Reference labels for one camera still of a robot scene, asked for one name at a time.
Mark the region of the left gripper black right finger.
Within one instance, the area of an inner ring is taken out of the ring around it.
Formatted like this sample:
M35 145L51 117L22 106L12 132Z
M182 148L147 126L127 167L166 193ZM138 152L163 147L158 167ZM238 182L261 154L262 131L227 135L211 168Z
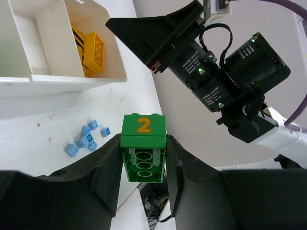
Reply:
M166 138L171 216L178 230L304 230L305 169L226 170Z

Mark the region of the light blue lego pile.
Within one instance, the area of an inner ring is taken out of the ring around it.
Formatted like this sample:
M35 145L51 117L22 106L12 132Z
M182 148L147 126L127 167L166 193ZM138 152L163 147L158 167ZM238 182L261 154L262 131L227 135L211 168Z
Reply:
M70 157L76 157L80 149L88 149L95 151L98 144L94 140L91 132L99 127L97 120L91 120L87 125L83 126L81 135L72 144L68 144L64 152Z

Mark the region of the single light blue lego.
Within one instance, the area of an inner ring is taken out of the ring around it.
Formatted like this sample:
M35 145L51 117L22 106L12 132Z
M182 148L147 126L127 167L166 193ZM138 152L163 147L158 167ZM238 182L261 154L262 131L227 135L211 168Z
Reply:
M101 135L105 138L111 135L111 131L109 127L104 127L100 130Z

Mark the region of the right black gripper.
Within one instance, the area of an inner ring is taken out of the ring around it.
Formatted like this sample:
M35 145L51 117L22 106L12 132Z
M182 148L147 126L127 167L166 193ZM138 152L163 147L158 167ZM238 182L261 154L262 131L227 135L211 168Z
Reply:
M217 58L205 45L205 7L197 0L165 16L111 18L106 27L151 71L169 68L211 111L258 112L265 93L290 75L290 69L257 33L231 55Z

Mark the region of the yellow lego brick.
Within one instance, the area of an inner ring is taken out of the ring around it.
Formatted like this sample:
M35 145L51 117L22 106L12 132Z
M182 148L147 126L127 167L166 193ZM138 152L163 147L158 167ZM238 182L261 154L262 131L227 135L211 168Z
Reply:
M85 76L89 78L104 70L104 43L96 32L85 36L82 65Z

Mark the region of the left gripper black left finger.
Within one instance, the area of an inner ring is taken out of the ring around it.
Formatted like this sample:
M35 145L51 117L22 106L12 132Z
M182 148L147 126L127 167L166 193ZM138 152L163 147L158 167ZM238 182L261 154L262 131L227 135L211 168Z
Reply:
M49 176L0 173L3 230L108 230L116 215L120 135Z

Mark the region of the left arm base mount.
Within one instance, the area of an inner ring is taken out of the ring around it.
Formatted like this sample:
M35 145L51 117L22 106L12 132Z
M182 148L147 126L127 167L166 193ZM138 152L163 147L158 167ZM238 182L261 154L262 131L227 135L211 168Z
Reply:
M146 216L157 222L165 223L172 217L160 219L162 211L169 201L167 181L163 183L140 183L138 186Z

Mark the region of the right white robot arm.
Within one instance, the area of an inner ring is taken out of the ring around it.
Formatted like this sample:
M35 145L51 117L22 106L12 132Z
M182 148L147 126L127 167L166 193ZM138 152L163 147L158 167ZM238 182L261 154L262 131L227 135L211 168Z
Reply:
M289 77L289 67L260 33L217 58L204 33L229 26L212 7L195 0L165 16L111 18L106 27L152 72L170 69L209 111L221 113L217 123L233 137L276 150L282 167L305 168L307 131L294 120L306 101L288 119L265 103L265 94Z

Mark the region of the green yellow lego block pair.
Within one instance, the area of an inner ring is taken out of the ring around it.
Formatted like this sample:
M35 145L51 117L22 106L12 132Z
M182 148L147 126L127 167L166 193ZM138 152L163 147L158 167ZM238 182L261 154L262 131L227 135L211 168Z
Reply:
M133 113L124 116L120 151L129 182L163 182L166 136L164 115Z

